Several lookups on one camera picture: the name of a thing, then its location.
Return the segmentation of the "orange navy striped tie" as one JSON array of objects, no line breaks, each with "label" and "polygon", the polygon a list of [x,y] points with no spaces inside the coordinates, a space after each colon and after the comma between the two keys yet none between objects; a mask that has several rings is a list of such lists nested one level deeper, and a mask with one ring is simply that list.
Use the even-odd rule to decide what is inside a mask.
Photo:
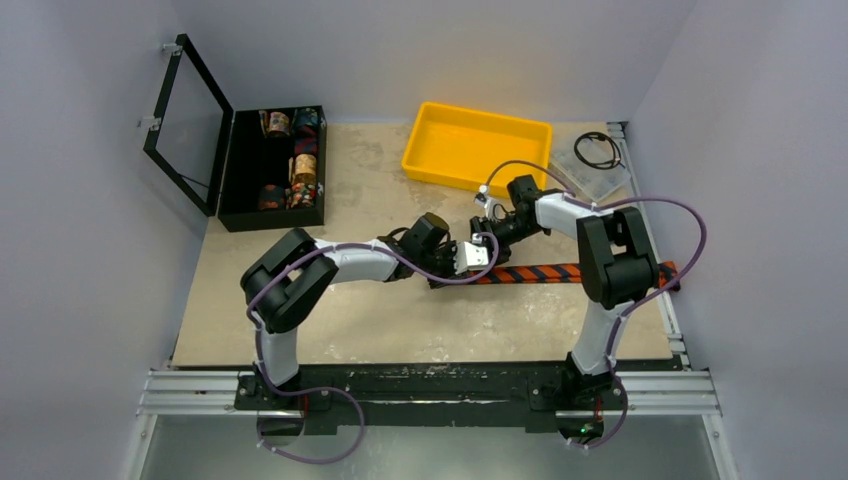
[{"label": "orange navy striped tie", "polygon": [[558,263],[527,266],[501,266],[493,268],[486,276],[471,285],[493,284],[580,284],[578,263]]}]

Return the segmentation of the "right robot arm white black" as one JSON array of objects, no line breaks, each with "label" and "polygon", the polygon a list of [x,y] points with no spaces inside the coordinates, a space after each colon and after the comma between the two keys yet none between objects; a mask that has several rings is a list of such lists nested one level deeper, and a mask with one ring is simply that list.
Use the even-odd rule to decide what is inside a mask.
[{"label": "right robot arm white black", "polygon": [[513,208],[497,216],[500,203],[487,185],[480,186],[475,201],[485,213],[469,222],[496,264],[510,259],[514,244],[538,233],[556,231],[577,242],[579,276],[589,303],[560,389],[569,404],[584,407],[612,385],[625,310],[659,282],[647,229],[633,207],[601,210],[562,190],[543,191],[530,175],[509,182],[507,191]]}]

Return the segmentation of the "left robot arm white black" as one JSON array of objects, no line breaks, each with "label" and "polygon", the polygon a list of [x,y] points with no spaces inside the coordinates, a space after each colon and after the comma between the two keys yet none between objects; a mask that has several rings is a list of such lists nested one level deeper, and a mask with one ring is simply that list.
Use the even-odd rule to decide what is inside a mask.
[{"label": "left robot arm white black", "polygon": [[297,399],[298,328],[330,286],[395,282],[418,269],[451,278],[456,275],[457,251],[448,225],[433,213],[361,248],[342,249],[338,242],[314,238],[303,228],[286,233],[240,279],[249,319],[259,331],[258,363],[267,374],[259,385],[260,397],[275,409]]}]

